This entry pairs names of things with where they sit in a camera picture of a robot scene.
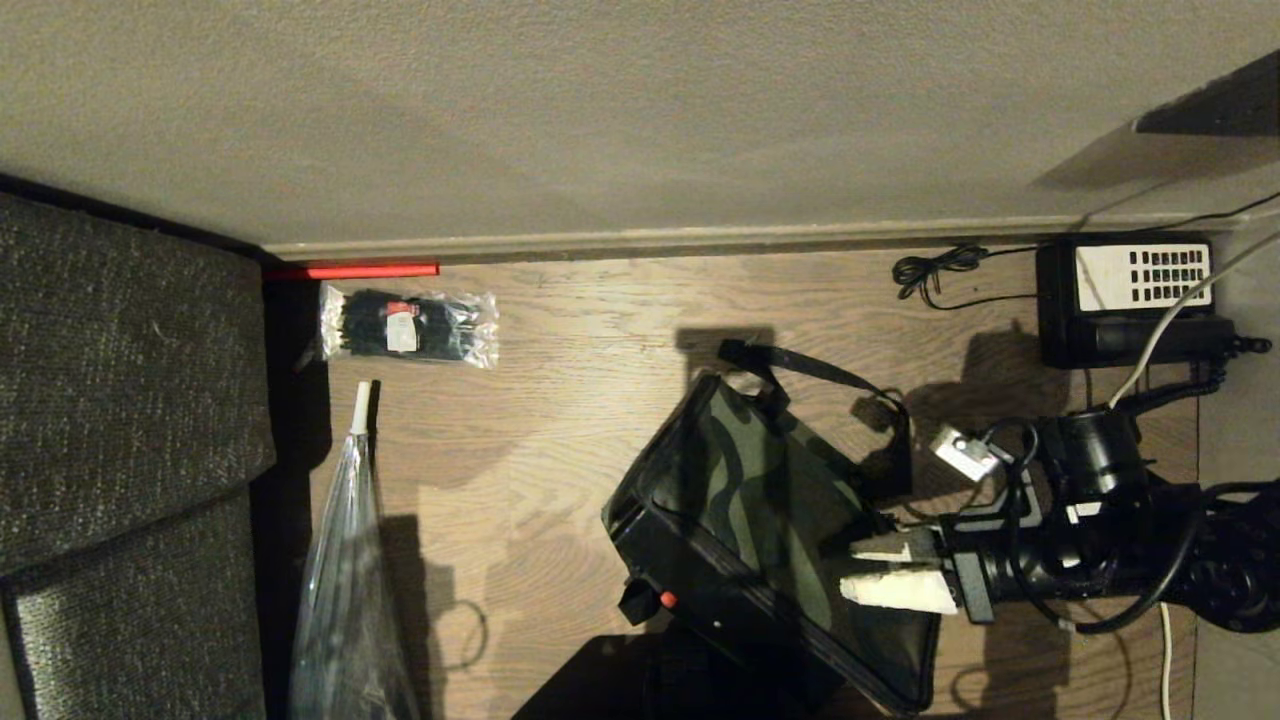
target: white label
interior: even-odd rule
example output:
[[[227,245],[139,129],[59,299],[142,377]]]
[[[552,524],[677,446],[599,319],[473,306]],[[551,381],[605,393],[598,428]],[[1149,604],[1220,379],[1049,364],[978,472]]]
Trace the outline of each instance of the white label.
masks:
[[[417,350],[417,327],[412,313],[392,313],[387,315],[387,350],[392,352],[413,352]]]

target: black plastic strap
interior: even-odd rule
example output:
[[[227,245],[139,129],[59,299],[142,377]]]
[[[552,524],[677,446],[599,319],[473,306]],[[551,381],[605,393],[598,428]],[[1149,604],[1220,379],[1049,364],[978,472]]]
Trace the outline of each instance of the black plastic strap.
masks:
[[[787,409],[791,397],[773,374],[773,368],[810,375],[820,380],[842,384],[870,392],[888,404],[893,411],[893,438],[886,451],[892,461],[892,473],[887,487],[859,488],[868,498],[883,498],[911,492],[911,416],[896,397],[876,387],[870,380],[855,375],[844,368],[824,363],[808,355],[773,347],[771,345],[751,345],[741,340],[721,342],[719,359],[751,373],[772,387],[762,398],[762,409],[777,415]]]

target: plastic bag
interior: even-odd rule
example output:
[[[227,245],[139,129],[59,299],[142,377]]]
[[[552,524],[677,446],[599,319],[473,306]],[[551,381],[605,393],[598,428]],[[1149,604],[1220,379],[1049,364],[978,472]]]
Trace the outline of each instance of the plastic bag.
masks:
[[[289,678],[293,720],[417,720],[383,574],[360,383],[324,520],[307,553]]]
[[[328,283],[320,292],[324,360],[385,355],[485,369],[498,365],[498,304],[493,293],[404,297],[378,290],[344,293]]]

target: wall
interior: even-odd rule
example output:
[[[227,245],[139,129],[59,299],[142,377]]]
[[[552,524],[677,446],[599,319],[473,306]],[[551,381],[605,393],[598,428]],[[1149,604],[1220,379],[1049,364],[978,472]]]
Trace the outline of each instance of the wall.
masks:
[[[1219,252],[1230,258],[1280,231],[1280,214],[1236,232]],[[1242,334],[1280,341],[1280,245],[1263,250],[1222,281],[1220,311]],[[1280,478],[1280,351],[1231,364],[1222,389],[1201,400],[1201,482]],[[1196,652],[1199,717],[1267,717],[1280,707],[1280,632],[1238,635],[1201,623]]]
[[[1126,129],[1274,50],[1271,1],[372,8],[0,0],[0,172],[283,256],[1133,224],[1280,183],[1274,143]]]

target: red straw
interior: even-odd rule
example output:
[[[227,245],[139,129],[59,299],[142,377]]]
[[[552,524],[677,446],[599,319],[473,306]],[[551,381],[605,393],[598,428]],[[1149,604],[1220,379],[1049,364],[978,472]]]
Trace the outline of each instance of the red straw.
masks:
[[[344,268],[282,268],[262,273],[265,281],[346,281],[355,278],[417,278],[440,274],[439,263],[421,265],[348,265]]]

